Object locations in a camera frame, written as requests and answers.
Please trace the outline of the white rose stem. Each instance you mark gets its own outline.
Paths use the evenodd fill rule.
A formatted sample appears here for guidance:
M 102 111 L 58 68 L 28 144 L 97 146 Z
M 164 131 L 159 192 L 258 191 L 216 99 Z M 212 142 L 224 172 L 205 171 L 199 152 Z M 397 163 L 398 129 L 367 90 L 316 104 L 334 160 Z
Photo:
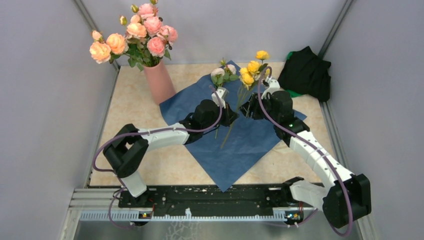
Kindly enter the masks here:
M 210 73 L 211 81 L 214 85 L 215 90 L 218 87 L 223 87 L 227 83 L 231 83 L 235 81 L 238 78 L 236 67 L 233 64 L 226 63 L 225 59 L 223 58 L 220 61 L 220 67 L 214 69 Z M 230 104 L 226 101 L 226 108 L 224 108 L 224 112 L 222 113 L 222 122 L 221 125 L 224 127 L 229 127 L 225 138 L 222 142 L 223 147 L 225 143 L 227 142 L 230 133 L 234 127 L 234 121 L 239 117 L 239 115 L 234 112 L 230 106 Z

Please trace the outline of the small yellow pink flower bouquet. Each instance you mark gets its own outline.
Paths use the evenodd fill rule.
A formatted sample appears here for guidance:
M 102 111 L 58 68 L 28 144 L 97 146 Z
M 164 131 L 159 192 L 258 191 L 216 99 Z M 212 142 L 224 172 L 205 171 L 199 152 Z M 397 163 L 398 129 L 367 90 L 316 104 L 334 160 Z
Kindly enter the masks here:
M 266 60 L 270 58 L 270 55 L 265 50 L 259 50 L 255 54 L 255 59 L 247 63 L 245 67 L 236 70 L 240 81 L 240 87 L 237 90 L 237 100 L 235 111 L 240 113 L 240 107 L 248 100 L 252 94 L 253 87 L 259 84 L 259 78 L 261 73 L 268 66 Z

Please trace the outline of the blue wrapping paper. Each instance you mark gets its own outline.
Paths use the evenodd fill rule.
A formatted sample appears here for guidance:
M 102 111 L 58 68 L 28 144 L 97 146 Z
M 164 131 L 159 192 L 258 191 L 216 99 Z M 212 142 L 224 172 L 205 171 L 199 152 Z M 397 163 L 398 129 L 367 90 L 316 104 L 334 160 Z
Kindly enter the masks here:
M 221 127 L 188 145 L 161 148 L 161 170 L 169 172 L 166 184 L 216 184 L 227 190 L 232 184 L 281 183 L 301 175 L 303 160 L 294 151 L 272 151 L 279 138 L 265 120 L 240 116 L 222 147 L 229 127 Z

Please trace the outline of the pale pink rose stem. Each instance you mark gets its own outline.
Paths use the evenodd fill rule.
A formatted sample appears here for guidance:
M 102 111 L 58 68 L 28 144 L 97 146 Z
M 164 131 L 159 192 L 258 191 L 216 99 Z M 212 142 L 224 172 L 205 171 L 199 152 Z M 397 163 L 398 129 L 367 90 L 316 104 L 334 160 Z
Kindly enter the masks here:
M 124 34 L 125 48 L 123 54 L 128 56 L 128 63 L 133 67 L 143 70 L 145 58 L 145 46 L 147 31 L 141 23 L 142 19 L 138 15 L 134 15 L 131 21 L 123 15 L 119 17 L 119 22 L 126 27 Z

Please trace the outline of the peach rose stem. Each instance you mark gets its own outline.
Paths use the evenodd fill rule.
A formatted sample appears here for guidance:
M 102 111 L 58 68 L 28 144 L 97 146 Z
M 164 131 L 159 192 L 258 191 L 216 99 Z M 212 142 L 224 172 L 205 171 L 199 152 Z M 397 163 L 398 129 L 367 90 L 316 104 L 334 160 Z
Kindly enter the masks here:
M 93 43 L 89 47 L 89 53 L 97 64 L 111 63 L 120 56 L 125 56 L 124 35 L 113 33 L 105 39 L 101 32 L 93 30 L 91 37 Z

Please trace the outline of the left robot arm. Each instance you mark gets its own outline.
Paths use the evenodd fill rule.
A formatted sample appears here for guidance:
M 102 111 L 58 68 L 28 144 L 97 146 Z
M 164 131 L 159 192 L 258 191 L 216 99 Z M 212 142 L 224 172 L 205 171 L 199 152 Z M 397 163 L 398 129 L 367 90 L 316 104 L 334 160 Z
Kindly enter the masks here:
M 133 124 L 125 125 L 105 145 L 104 157 L 112 167 L 123 187 L 129 192 L 130 200 L 138 207 L 149 203 L 150 193 L 138 168 L 149 151 L 173 145 L 188 145 L 201 139 L 207 132 L 218 127 L 228 127 L 239 114 L 229 104 L 219 105 L 205 99 L 179 122 L 163 128 L 139 129 Z

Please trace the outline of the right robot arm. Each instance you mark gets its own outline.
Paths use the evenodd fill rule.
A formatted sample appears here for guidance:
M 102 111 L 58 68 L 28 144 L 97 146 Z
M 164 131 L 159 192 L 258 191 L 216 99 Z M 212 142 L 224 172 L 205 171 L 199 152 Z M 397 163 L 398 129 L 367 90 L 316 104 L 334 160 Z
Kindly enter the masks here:
M 322 211 L 330 225 L 337 229 L 372 212 L 369 179 L 364 174 L 354 174 L 325 150 L 295 113 L 288 92 L 278 90 L 261 96 L 253 93 L 239 110 L 246 118 L 273 123 L 277 137 L 299 154 L 321 180 L 321 185 L 302 177 L 287 180 L 281 189 L 284 204 L 307 203 Z

